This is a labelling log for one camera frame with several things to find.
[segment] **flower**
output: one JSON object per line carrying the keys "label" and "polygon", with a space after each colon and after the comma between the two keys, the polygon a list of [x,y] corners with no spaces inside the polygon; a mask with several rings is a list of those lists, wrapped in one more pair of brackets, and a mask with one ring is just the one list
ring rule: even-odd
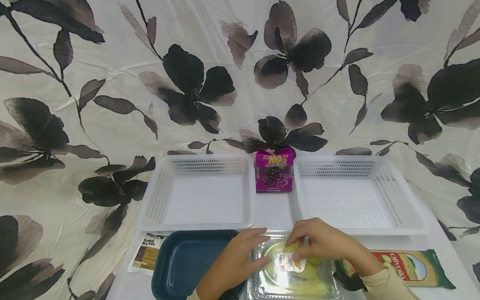
{"label": "flower", "polygon": [[155,158],[148,162],[143,156],[135,156],[130,168],[124,165],[108,165],[95,171],[99,176],[83,180],[78,185],[85,203],[99,206],[115,206],[130,203],[132,198],[139,201],[143,198],[147,182],[129,179],[140,173],[155,169]]}
{"label": "flower", "polygon": [[64,168],[55,157],[68,152],[62,120],[36,99],[10,98],[4,104],[24,132],[0,121],[0,162],[23,161],[0,167],[0,181],[17,184],[44,171]]}
{"label": "flower", "polygon": [[302,72],[324,66],[325,57],[332,49],[328,36],[314,28],[297,43],[297,23],[292,8],[279,1],[270,9],[264,40],[270,49],[280,53],[265,56],[255,64],[255,81],[265,89],[274,89],[285,83],[290,66],[297,75],[297,85],[306,96],[308,83]]}
{"label": "flower", "polygon": [[450,65],[430,80],[428,100],[421,94],[421,68],[403,65],[394,79],[393,103],[382,111],[389,122],[409,123],[408,136],[415,144],[436,139],[442,133],[438,120],[446,126],[480,127],[480,59]]}
{"label": "flower", "polygon": [[141,73],[140,80],[150,93],[168,104],[171,120],[180,125],[194,125],[198,120],[206,131],[217,134],[221,118],[213,108],[203,103],[213,106],[233,104],[237,92],[227,69],[209,69],[204,81],[202,61],[176,44],[168,49],[163,66],[183,94],[154,72]]}

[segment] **spaghetti package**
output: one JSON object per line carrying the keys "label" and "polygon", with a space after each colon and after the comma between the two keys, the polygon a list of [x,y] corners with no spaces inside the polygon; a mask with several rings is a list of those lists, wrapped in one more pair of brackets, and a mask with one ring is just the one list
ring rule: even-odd
{"label": "spaghetti package", "polygon": [[[410,287],[441,287],[456,289],[445,276],[434,250],[392,251],[373,250],[372,254],[386,267],[395,270]],[[355,265],[346,260],[336,261],[338,271],[349,277],[356,274]]]}

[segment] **hand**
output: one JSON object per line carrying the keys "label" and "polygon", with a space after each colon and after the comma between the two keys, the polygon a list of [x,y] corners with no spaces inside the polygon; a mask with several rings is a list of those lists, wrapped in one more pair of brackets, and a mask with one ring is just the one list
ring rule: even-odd
{"label": "hand", "polygon": [[247,229],[234,237],[213,263],[197,287],[201,300],[218,300],[227,290],[236,287],[270,262],[262,257],[249,262],[254,247],[270,239],[261,234],[266,228]]}
{"label": "hand", "polygon": [[293,253],[300,260],[311,256],[328,259],[346,259],[355,264],[361,276],[370,276],[384,269],[370,251],[348,234],[328,225],[319,218],[298,221],[293,227],[286,246],[295,241],[303,246],[305,237],[309,237],[308,247],[302,247]]}

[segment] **basket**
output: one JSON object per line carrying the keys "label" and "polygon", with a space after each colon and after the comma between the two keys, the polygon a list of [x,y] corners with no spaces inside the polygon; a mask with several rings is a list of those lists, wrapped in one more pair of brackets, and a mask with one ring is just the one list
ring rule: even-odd
{"label": "basket", "polygon": [[299,156],[300,218],[318,217],[350,235],[422,235],[427,222],[407,182],[381,156]]}
{"label": "basket", "polygon": [[173,155],[157,162],[137,218],[142,231],[245,229],[255,175],[246,154]]}

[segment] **sleeve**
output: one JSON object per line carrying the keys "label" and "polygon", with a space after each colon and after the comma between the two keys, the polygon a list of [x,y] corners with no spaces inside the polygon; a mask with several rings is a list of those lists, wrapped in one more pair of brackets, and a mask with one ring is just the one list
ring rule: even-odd
{"label": "sleeve", "polygon": [[186,300],[200,300],[200,298],[197,295],[197,289],[193,290],[193,293],[187,297]]}
{"label": "sleeve", "polygon": [[360,278],[367,287],[364,294],[368,300],[420,300],[390,268]]}

